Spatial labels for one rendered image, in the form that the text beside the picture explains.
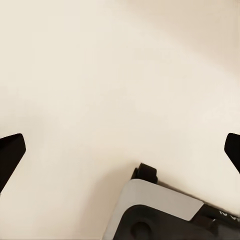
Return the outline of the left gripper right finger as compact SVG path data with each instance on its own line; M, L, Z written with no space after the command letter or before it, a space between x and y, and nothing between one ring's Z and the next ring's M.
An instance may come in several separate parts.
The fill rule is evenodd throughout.
M240 135L228 133L224 151L240 173Z

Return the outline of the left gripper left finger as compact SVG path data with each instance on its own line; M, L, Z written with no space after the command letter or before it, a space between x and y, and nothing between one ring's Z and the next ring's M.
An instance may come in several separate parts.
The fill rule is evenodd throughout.
M26 152L21 133L0 139L0 193Z

